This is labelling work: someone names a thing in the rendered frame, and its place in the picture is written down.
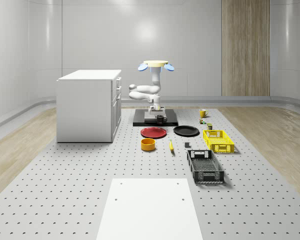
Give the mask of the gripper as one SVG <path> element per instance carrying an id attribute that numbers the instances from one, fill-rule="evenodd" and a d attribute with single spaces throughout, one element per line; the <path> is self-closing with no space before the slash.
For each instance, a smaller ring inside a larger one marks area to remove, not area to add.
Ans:
<path id="1" fill-rule="evenodd" d="M 154 115 L 154 116 L 157 116 L 157 115 L 165 115 L 165 108 L 164 107 L 161 107 L 159 105 L 152 105 L 149 107 L 149 110 L 148 110 L 148 113 L 150 115 Z"/>

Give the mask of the black stove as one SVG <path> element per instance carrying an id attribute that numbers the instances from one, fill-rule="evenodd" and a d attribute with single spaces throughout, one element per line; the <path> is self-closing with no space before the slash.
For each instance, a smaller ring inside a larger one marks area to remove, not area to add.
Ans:
<path id="1" fill-rule="evenodd" d="M 133 118 L 133 126 L 134 127 L 176 127 L 178 126 L 178 119 L 175 111 L 173 109 L 166 109 L 165 110 L 165 117 L 167 121 L 163 124 L 158 124 L 157 120 L 149 120 L 146 121 L 145 119 L 149 115 L 147 109 L 136 109 L 134 118 Z"/>

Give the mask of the red plate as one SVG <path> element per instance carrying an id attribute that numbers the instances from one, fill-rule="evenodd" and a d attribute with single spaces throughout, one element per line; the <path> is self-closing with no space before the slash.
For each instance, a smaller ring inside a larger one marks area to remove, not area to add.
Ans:
<path id="1" fill-rule="evenodd" d="M 146 127 L 140 131 L 145 138 L 159 139 L 167 135 L 167 131 L 161 127 Z"/>

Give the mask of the yellow bowl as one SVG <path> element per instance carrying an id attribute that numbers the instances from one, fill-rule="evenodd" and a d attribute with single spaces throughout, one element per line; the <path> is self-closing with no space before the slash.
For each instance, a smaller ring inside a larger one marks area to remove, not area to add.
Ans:
<path id="1" fill-rule="evenodd" d="M 141 140 L 141 149 L 143 151 L 153 151 L 156 148 L 156 141 L 153 138 L 144 138 Z"/>

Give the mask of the black plate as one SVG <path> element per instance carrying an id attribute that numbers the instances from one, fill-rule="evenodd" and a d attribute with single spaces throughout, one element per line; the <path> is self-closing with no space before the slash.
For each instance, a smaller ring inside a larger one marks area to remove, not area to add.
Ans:
<path id="1" fill-rule="evenodd" d="M 193 126 L 179 125 L 173 129 L 174 133 L 182 137 L 195 137 L 200 134 L 200 131 Z"/>

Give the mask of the white cabinet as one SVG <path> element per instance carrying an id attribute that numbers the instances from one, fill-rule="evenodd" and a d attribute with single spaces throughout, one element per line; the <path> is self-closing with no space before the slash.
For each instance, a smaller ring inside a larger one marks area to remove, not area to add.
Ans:
<path id="1" fill-rule="evenodd" d="M 90 69 L 57 80 L 57 142 L 113 142 L 121 120 L 120 78 L 119 69 Z"/>

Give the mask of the yellow basket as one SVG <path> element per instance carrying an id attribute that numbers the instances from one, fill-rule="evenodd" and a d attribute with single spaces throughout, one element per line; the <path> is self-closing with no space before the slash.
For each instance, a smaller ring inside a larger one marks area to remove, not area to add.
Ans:
<path id="1" fill-rule="evenodd" d="M 203 139 L 215 153 L 233 153 L 235 144 L 224 130 L 204 130 Z"/>

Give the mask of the dark grey basket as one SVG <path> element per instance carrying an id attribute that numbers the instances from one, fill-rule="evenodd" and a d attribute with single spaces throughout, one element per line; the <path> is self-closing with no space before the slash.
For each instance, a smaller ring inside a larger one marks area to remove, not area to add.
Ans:
<path id="1" fill-rule="evenodd" d="M 188 150 L 187 160 L 195 182 L 222 183 L 224 169 L 212 150 Z"/>

